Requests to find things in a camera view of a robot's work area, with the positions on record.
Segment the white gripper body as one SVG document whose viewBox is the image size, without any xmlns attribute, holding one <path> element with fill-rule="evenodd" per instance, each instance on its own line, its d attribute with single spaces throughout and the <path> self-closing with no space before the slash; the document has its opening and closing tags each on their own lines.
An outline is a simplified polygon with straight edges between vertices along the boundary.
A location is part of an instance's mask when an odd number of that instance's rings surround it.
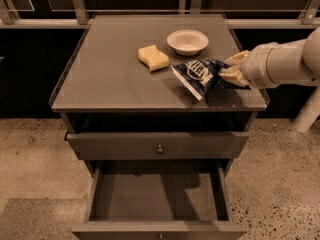
<svg viewBox="0 0 320 240">
<path fill-rule="evenodd" d="M 251 50 L 241 63 L 241 73 L 249 85 L 257 89 L 276 88 L 267 71 L 267 61 L 276 42 L 261 44 Z"/>
</svg>

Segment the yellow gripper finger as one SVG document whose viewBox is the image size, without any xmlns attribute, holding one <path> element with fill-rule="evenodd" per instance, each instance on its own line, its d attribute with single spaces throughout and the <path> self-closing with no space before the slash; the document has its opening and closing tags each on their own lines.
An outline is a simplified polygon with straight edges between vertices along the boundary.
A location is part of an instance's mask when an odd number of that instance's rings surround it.
<svg viewBox="0 0 320 240">
<path fill-rule="evenodd" d="M 245 87 L 248 81 L 244 78 L 239 66 L 232 66 L 230 68 L 223 68 L 218 72 L 218 75 L 225 81 L 234 85 Z"/>
<path fill-rule="evenodd" d="M 248 54 L 249 54 L 248 50 L 238 52 L 237 54 L 225 59 L 224 63 L 227 64 L 228 66 L 239 65 L 244 60 L 244 58 L 248 56 Z"/>
</svg>

